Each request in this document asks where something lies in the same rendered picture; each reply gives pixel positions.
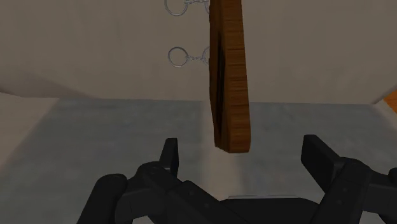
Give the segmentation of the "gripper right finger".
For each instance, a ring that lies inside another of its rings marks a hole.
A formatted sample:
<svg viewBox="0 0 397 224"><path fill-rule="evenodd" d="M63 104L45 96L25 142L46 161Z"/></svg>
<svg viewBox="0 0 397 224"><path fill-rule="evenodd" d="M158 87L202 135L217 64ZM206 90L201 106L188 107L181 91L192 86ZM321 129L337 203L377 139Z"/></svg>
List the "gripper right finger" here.
<svg viewBox="0 0 397 224"><path fill-rule="evenodd" d="M303 137L301 162L324 192L310 224L359 224L364 211L397 224L397 167L381 174L314 134Z"/></svg>

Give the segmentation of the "brown wooden board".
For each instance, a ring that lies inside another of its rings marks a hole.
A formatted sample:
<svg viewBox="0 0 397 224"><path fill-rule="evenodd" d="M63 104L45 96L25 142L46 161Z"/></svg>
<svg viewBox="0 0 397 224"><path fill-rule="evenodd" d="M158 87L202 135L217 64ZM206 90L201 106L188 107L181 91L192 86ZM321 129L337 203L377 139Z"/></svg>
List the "brown wooden board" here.
<svg viewBox="0 0 397 224"><path fill-rule="evenodd" d="M209 95L214 144L227 153L251 145L241 0L210 0Z"/></svg>

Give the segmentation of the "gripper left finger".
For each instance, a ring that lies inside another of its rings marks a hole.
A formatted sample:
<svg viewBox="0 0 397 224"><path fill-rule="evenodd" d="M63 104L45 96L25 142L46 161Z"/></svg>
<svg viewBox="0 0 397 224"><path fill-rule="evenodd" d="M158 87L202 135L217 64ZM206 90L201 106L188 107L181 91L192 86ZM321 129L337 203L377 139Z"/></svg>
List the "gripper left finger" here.
<svg viewBox="0 0 397 224"><path fill-rule="evenodd" d="M178 140L168 138L159 160L139 166L130 179L107 174L97 180L77 224L248 224L191 181L178 179Z"/></svg>

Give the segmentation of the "beige dresser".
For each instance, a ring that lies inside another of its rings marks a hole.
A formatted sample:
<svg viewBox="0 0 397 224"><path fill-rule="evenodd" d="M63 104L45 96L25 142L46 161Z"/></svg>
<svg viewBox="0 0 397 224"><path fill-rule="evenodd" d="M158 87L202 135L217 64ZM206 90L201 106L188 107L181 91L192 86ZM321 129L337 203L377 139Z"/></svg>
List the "beige dresser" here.
<svg viewBox="0 0 397 224"><path fill-rule="evenodd" d="M210 0L0 0L0 92L208 96ZM370 104L397 88L397 0L242 0L249 98Z"/></svg>

